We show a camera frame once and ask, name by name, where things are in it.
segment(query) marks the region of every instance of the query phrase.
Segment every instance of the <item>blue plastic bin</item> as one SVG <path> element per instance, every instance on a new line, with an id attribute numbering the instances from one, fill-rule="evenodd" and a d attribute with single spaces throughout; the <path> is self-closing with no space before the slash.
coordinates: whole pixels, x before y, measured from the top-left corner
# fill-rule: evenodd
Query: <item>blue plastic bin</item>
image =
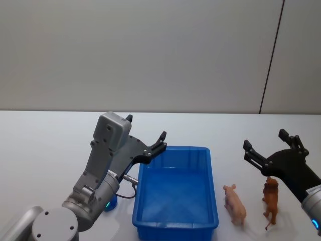
<path id="1" fill-rule="evenodd" d="M 141 164 L 132 223 L 142 240 L 211 240 L 218 226 L 210 150 L 167 147 Z"/>

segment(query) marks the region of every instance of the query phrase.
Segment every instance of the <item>gray robot arm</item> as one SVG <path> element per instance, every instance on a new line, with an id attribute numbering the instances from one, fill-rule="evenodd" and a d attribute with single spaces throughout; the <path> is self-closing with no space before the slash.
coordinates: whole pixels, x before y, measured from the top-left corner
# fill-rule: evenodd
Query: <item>gray robot arm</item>
<path id="1" fill-rule="evenodd" d="M 113 112 L 101 115 L 90 143 L 92 151 L 87 166 L 62 207 L 28 209 L 0 233 L 0 241 L 20 241 L 26 237 L 28 241 L 79 240 L 78 232 L 92 227 L 131 167 L 150 163 L 166 149 L 166 132 L 148 147 L 129 135 L 131 121 L 131 115 L 126 119 Z"/>

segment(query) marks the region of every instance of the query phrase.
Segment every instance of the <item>toy pig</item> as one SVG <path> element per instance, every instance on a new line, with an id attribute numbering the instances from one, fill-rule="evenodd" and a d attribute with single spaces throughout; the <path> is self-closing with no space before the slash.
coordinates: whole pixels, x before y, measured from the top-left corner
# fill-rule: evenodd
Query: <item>toy pig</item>
<path id="1" fill-rule="evenodd" d="M 270 224 L 276 224 L 276 215 L 277 215 L 277 198 L 278 198 L 278 183 L 277 180 L 268 177 L 266 179 L 266 182 L 264 184 L 263 194 L 264 197 L 262 200 L 266 202 L 266 211 L 263 213 L 265 217 L 268 217 L 270 212 L 272 213 L 272 218 L 269 222 L 269 224 L 265 227 L 265 230 L 267 230 L 267 227 Z"/>
<path id="2" fill-rule="evenodd" d="M 245 210 L 245 207 L 243 206 L 240 198 L 234 192 L 235 188 L 236 188 L 235 184 L 233 184 L 231 187 L 225 186 L 225 185 L 223 186 L 223 189 L 225 190 L 225 205 L 224 205 L 224 207 L 231 214 L 233 224 L 238 224 L 239 221 L 241 221 L 241 224 L 244 225 L 244 219 L 246 217 L 246 210 Z"/>

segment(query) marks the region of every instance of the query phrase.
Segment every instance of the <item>cable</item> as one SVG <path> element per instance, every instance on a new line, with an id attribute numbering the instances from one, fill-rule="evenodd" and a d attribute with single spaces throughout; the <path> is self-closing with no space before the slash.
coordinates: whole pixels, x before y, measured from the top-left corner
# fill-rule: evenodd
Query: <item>cable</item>
<path id="1" fill-rule="evenodd" d="M 261 100 L 261 105 L 260 105 L 259 114 L 261 114 L 261 111 L 262 111 L 262 106 L 263 106 L 263 101 L 264 101 L 264 96 L 265 96 L 267 81 L 269 80 L 269 75 L 270 75 L 270 70 L 271 70 L 271 65 L 272 65 L 272 60 L 273 60 L 273 55 L 274 55 L 274 50 L 275 50 L 277 35 L 279 34 L 279 28 L 280 28 L 280 23 L 281 23 L 282 14 L 283 14 L 284 3 L 285 3 L 285 0 L 283 0 L 283 2 L 282 2 L 281 13 L 280 13 L 280 17 L 279 17 L 279 22 L 278 22 L 278 24 L 277 24 L 277 29 L 276 29 L 276 34 L 275 34 L 275 39 L 274 39 L 274 44 L 273 44 L 273 49 L 272 49 L 270 64 L 269 64 L 269 68 L 268 68 L 268 70 L 267 70 L 267 76 L 266 76 L 265 86 L 264 86 L 264 90 L 263 90 L 263 96 L 262 96 L 262 100 Z"/>
<path id="2" fill-rule="evenodd" d="M 119 195 L 119 194 L 116 194 L 116 196 L 117 196 L 117 197 L 121 197 L 121 198 L 125 198 L 125 199 L 132 199 L 132 198 L 136 197 L 136 194 L 137 194 L 136 187 L 135 187 L 134 184 L 132 184 L 131 186 L 133 187 L 133 189 L 134 189 L 134 191 L 135 191 L 135 194 L 134 194 L 133 196 L 131 196 L 131 197 L 126 197 L 126 196 Z"/>

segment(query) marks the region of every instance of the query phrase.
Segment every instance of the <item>white tabletop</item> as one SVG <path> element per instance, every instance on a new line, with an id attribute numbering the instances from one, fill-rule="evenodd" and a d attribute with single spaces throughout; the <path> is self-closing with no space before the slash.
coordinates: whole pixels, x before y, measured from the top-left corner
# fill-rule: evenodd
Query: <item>white tabletop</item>
<path id="1" fill-rule="evenodd" d="M 72 191 L 87 163 L 98 112 L 0 111 L 0 227 L 32 204 L 45 209 L 60 206 Z M 163 130 L 173 146 L 202 146 L 211 150 L 219 226 L 213 240 L 320 240 L 299 201 L 280 181 L 277 224 L 265 231 L 262 215 L 265 177 L 243 160 L 243 141 L 268 157 L 287 148 L 278 138 L 286 129 L 300 135 L 310 151 L 308 165 L 321 176 L 321 116 L 258 114 L 134 113 L 131 134 L 147 145 Z M 129 172 L 137 177 L 138 165 Z M 247 209 L 245 228 L 234 226 L 224 208 L 223 185 L 236 184 Z M 132 194 L 121 184 L 119 193 Z M 131 223 L 134 200 L 118 199 L 112 212 L 103 213 L 81 240 L 139 240 Z"/>

